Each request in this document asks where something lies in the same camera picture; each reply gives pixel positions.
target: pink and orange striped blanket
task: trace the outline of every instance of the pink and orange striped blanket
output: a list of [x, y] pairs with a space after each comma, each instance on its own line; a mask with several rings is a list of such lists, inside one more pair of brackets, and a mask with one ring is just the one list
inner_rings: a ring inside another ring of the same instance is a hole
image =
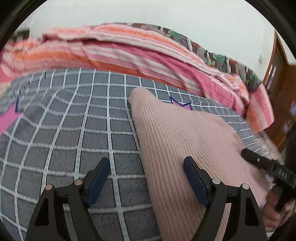
[[211, 98], [243, 115], [254, 133], [274, 121], [263, 84], [250, 94], [238, 75], [207, 66], [196, 54], [157, 32], [121, 24], [53, 28], [42, 40], [7, 44], [0, 72], [10, 81], [61, 67], [121, 72]]

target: pink ribbed garment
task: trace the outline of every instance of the pink ribbed garment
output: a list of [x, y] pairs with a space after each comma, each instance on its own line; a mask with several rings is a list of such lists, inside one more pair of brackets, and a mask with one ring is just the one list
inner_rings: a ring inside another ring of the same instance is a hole
[[[248, 183], [257, 202], [264, 202], [264, 175], [240, 156], [244, 144], [221, 117], [163, 103], [142, 87], [128, 100], [163, 241], [191, 240], [205, 212], [183, 170], [186, 156], [226, 185]], [[217, 241], [223, 238], [229, 209], [226, 205]]]

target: ribbed fabric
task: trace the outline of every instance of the ribbed fabric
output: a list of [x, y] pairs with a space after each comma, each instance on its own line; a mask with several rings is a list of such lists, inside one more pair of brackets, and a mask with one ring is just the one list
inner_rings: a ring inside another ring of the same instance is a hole
[[[129, 102], [163, 241], [191, 240], [205, 212], [183, 170], [186, 156], [226, 185], [248, 183], [257, 202], [264, 202], [268, 190], [264, 175], [240, 156], [244, 144], [219, 116], [163, 103], [142, 87], [132, 91]], [[226, 205], [218, 241], [229, 209]]]

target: blue gripper pad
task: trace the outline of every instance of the blue gripper pad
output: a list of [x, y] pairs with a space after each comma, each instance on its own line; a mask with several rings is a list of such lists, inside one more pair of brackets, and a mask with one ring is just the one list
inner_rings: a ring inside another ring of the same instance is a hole
[[110, 173], [110, 170], [111, 170], [110, 161], [106, 158], [105, 160], [103, 160], [103, 162], [104, 163], [100, 168], [98, 174], [95, 176], [93, 182], [89, 186], [89, 195], [86, 200], [87, 208], [89, 208], [98, 200], [100, 193], [103, 189], [103, 186], [106, 182], [106, 179]]
[[204, 205], [205, 208], [208, 208], [210, 200], [207, 195], [206, 185], [189, 158], [184, 159], [183, 168], [198, 202]]

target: screw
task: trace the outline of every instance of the screw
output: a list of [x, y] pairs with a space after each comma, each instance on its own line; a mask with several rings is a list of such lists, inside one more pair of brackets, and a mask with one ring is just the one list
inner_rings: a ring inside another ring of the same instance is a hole
[[50, 190], [50, 189], [52, 189], [52, 185], [51, 184], [48, 184], [46, 187], [45, 187], [45, 189], [48, 191], [48, 190]]
[[218, 178], [214, 178], [212, 181], [214, 184], [217, 184], [217, 185], [221, 183], [221, 181]]
[[74, 183], [76, 186], [79, 186], [83, 183], [83, 181], [81, 179], [77, 179]]
[[248, 184], [246, 184], [246, 183], [244, 183], [244, 184], [242, 185], [242, 187], [243, 187], [243, 189], [246, 189], [246, 190], [248, 190], [248, 189], [250, 188], [250, 186], [249, 186]]

